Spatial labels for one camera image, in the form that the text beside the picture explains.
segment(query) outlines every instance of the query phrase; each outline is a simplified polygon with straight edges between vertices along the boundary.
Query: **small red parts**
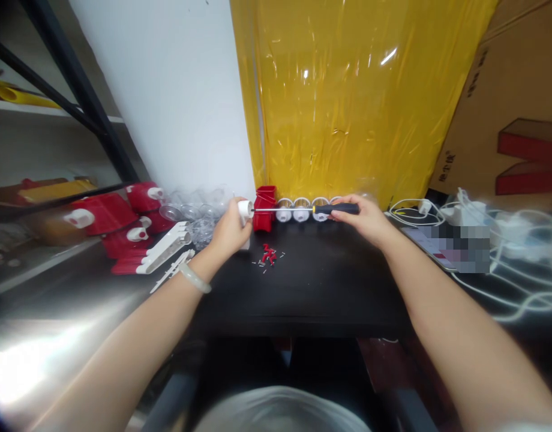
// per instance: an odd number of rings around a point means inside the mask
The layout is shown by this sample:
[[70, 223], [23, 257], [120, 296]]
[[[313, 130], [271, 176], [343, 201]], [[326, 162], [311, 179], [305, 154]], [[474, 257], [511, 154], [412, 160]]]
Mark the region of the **small red parts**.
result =
[[270, 260], [270, 264], [274, 266], [274, 261], [277, 260], [276, 258], [276, 251], [274, 249], [270, 249], [268, 246], [268, 243], [264, 243], [264, 256], [262, 257], [262, 262], [266, 262], [266, 258]]

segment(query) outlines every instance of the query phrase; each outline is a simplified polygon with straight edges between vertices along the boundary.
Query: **black screwdriver handle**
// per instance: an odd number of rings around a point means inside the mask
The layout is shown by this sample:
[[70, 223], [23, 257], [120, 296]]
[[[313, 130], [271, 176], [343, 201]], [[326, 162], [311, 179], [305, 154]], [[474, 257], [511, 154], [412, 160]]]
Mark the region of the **black screwdriver handle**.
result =
[[332, 210], [343, 211], [345, 213], [350, 213], [350, 214], [360, 213], [360, 207], [358, 207], [358, 204], [354, 204], [354, 203], [328, 204], [325, 206], [314, 206], [312, 208], [312, 212], [315, 214], [318, 214], [318, 213], [330, 214], [332, 213]]

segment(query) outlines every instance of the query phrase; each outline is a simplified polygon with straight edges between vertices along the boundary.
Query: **white round part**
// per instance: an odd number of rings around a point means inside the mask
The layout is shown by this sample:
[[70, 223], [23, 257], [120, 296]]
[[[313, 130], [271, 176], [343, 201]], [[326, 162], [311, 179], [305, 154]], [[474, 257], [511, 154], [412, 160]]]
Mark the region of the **white round part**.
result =
[[[242, 224], [242, 227], [246, 225], [246, 222], [252, 219], [252, 216], [254, 215], [254, 212], [252, 211], [253, 208], [254, 205], [252, 204], [252, 201], [243, 200], [238, 202], [238, 212], [240, 213], [240, 223]], [[250, 249], [250, 239], [246, 240], [246, 243], [244, 243], [244, 245], [240, 248], [240, 250], [248, 249]]]
[[163, 199], [164, 198], [164, 189], [162, 188], [150, 188], [146, 193], [152, 199]]
[[76, 228], [86, 228], [94, 223], [95, 217], [91, 211], [76, 209], [64, 216], [64, 220]]
[[144, 228], [148, 228], [150, 225], [152, 225], [152, 219], [150, 219], [148, 216], [140, 216], [140, 223]]
[[304, 197], [296, 198], [294, 200], [294, 207], [298, 209], [306, 209], [305, 211], [295, 211], [292, 217], [296, 222], [306, 222], [312, 213], [308, 207], [310, 206], [310, 201]]
[[[314, 207], [315, 205], [327, 205], [327, 204], [330, 204], [330, 203], [324, 197], [314, 198], [314, 200], [312, 201], [312, 207]], [[325, 213], [312, 213], [312, 217], [317, 222], [324, 222], [328, 220], [328, 215]]]
[[[282, 198], [278, 201], [278, 207], [280, 208], [290, 208], [294, 205], [291, 199], [288, 198]], [[290, 219], [292, 219], [292, 213], [290, 211], [277, 211], [276, 212], [276, 219], [278, 219], [279, 222], [285, 223], [288, 222]]]
[[254, 215], [253, 208], [252, 201], [243, 200], [238, 202], [238, 212], [240, 213], [240, 217], [244, 219], [243, 225], [248, 219], [252, 219]]
[[132, 228], [126, 233], [126, 238], [131, 242], [139, 242], [148, 238], [145, 228]]

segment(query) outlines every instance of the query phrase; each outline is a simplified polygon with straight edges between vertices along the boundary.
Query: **yellow sheet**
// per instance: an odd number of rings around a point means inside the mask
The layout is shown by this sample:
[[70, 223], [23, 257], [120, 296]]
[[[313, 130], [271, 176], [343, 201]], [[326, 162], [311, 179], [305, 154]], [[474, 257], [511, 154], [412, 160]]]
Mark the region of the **yellow sheet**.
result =
[[496, 0], [232, 0], [256, 187], [423, 197]]

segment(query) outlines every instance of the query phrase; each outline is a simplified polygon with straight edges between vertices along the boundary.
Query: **cardboard box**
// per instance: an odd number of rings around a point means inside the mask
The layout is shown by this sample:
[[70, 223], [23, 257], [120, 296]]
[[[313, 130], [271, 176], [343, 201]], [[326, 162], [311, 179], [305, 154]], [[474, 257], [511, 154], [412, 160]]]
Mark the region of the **cardboard box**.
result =
[[[520, 144], [507, 151], [510, 135]], [[530, 180], [536, 186], [522, 187]], [[552, 209], [552, 1], [499, 4], [430, 187], [448, 194], [462, 187], [496, 208]]]

